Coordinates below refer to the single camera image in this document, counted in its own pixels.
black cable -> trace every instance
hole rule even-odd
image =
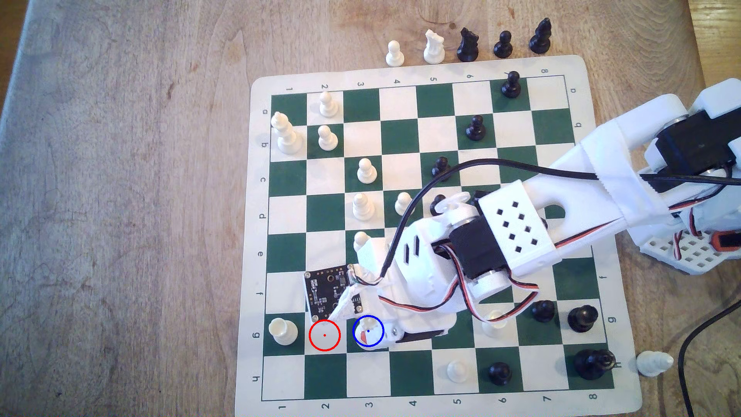
[[[682,343],[682,347],[679,348],[679,356],[677,357],[677,369],[679,370],[679,386],[682,388],[682,398],[685,400],[685,408],[687,408],[687,416],[694,417],[694,411],[692,410],[692,403],[690,402],[690,394],[687,391],[687,381],[685,380],[685,353],[687,348],[690,346],[690,342],[703,330],[707,329],[710,325],[716,321],[724,318],[726,315],[731,314],[733,311],[741,307],[741,300],[731,304],[727,309],[709,318],[705,323],[700,324],[695,330],[690,333],[689,336]]]

white pawn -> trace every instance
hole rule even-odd
[[[399,50],[399,43],[397,41],[388,42],[386,63],[389,67],[401,67],[404,63],[404,54]]]
[[[425,61],[428,64],[439,64],[445,59],[445,49],[442,48],[442,43],[445,39],[434,33],[431,29],[427,29],[425,36],[427,36],[427,46],[425,46],[424,53]]]
[[[327,125],[321,125],[319,126],[319,147],[324,149],[325,151],[331,151],[334,148],[337,147],[337,135],[332,133],[331,130],[329,130],[329,126]]]
[[[319,95],[319,112],[324,117],[332,117],[337,114],[338,109],[337,102],[332,100],[332,95],[329,91],[323,91]]]
[[[376,213],[376,207],[363,193],[355,194],[353,197],[353,216],[356,219],[365,222]]]
[[[358,180],[363,184],[370,184],[376,180],[378,172],[376,167],[371,164],[371,160],[363,158],[358,162]]]
[[[668,353],[646,350],[636,358],[636,367],[643,376],[658,376],[674,364],[674,358]]]

chess mat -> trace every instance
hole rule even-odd
[[[522,92],[507,99],[500,88],[517,70]],[[339,104],[333,117],[319,113],[319,93]],[[553,300],[549,323],[525,312],[499,331],[484,334],[470,312],[458,313],[447,335],[368,352],[353,337],[354,320],[338,323],[339,344],[323,352],[311,345],[312,325],[304,271],[357,262],[353,236],[365,231],[391,240],[400,216],[399,192],[415,195],[432,179],[439,156],[451,165],[476,158],[506,158],[548,166],[595,127],[584,62],[578,56],[315,73],[259,79],[252,87],[247,162],[245,255],[239,322],[236,414],[408,416],[490,414],[523,416],[626,413],[641,404],[635,351],[613,238],[570,255],[527,277],[539,299]],[[303,138],[292,155],[277,147],[270,118],[288,116]],[[465,128],[481,114],[486,137],[469,140]],[[328,125],[339,144],[323,151],[317,128]],[[367,157],[377,179],[361,183],[358,161]],[[436,194],[494,191],[532,173],[481,166],[433,188],[411,220],[429,217]],[[375,215],[352,215],[355,193],[364,192]],[[563,210],[540,214],[550,224]],[[479,311],[508,311],[527,295],[507,289],[486,298]],[[586,333],[567,324],[568,312],[590,304],[599,320]],[[296,342],[277,344],[268,333],[274,318],[295,323]],[[581,349],[609,348],[618,366],[595,381],[571,364]],[[450,381],[445,368],[462,361],[469,376]],[[513,378],[492,384],[485,370],[510,365]]]

wood grain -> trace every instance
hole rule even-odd
[[[35,1],[0,121],[0,414],[230,415],[251,83],[422,65],[423,33],[514,57],[536,23],[583,56],[597,121],[703,87],[687,4],[598,1]],[[637,350],[676,355],[741,294],[738,263],[689,277],[618,237]],[[697,339],[698,415],[738,415],[741,317]],[[637,415],[684,413],[676,371]]]

